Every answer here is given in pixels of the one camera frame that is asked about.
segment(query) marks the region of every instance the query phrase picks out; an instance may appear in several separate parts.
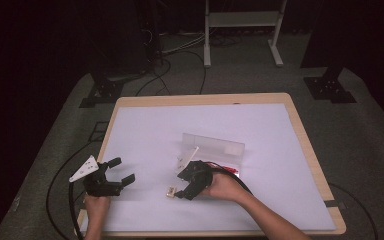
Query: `white paper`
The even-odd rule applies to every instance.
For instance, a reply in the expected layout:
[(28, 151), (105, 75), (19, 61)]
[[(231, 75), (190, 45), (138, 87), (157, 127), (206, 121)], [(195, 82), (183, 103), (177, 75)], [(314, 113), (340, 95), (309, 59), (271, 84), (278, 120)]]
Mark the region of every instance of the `white paper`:
[(103, 161), (123, 163), (107, 179), (136, 181), (113, 198), (104, 231), (259, 230), (234, 203), (166, 197), (188, 185), (175, 173), (185, 132), (244, 143), (241, 179), (257, 198), (302, 230), (335, 229), (285, 106), (235, 104), (119, 108)]

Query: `white shelf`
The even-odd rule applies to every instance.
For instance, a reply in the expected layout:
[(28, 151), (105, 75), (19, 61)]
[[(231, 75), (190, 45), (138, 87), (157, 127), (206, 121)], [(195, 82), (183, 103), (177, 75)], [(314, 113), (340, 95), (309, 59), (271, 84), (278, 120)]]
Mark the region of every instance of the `white shelf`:
[(265, 12), (213, 12), (209, 14), (210, 27), (276, 26), (278, 11)]

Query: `human arm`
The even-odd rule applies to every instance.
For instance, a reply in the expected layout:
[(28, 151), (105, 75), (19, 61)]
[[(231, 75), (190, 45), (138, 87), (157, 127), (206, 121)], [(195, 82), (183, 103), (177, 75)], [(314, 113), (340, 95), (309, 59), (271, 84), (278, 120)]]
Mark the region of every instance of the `human arm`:
[(214, 173), (211, 186), (204, 189), (202, 194), (238, 203), (250, 214), (271, 240), (310, 239), (301, 230), (268, 208), (227, 175)]
[(110, 207), (111, 197), (95, 197), (86, 194), (85, 205), (89, 218), (85, 240), (101, 239), (102, 226)]

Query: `wrist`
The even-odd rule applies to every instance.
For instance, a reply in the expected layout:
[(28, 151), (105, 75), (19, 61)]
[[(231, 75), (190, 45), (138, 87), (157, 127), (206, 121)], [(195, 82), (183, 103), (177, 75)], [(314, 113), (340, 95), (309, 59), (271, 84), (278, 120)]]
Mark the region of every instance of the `wrist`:
[(234, 195), (233, 201), (239, 205), (243, 205), (253, 197), (254, 196), (250, 192), (243, 189)]

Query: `black equipment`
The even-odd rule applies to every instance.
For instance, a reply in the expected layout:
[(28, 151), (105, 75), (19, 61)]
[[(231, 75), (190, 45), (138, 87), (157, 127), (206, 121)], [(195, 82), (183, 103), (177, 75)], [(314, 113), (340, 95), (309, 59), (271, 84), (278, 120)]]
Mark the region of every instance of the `black equipment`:
[(99, 169), (87, 175), (83, 181), (87, 194), (101, 196), (120, 196), (120, 191), (127, 185), (135, 181), (135, 175), (131, 174), (123, 178), (120, 182), (108, 182), (105, 172), (108, 168), (113, 168), (121, 163), (120, 158), (105, 163), (98, 163)]
[[(218, 167), (211, 167), (210, 165), (208, 165), (208, 163), (217, 165)], [(177, 177), (185, 181), (188, 181), (190, 184), (184, 190), (176, 192), (174, 196), (178, 198), (186, 198), (188, 200), (192, 200), (200, 192), (202, 192), (202, 190), (204, 190), (206, 187), (209, 187), (211, 185), (211, 183), (213, 182), (214, 172), (219, 172), (232, 177), (246, 191), (251, 193), (248, 187), (235, 174), (224, 169), (222, 166), (219, 166), (218, 164), (211, 163), (211, 162), (208, 162), (208, 163), (203, 162), (201, 160), (189, 162), (186, 168), (183, 169), (183, 171), (181, 171), (177, 175)]]

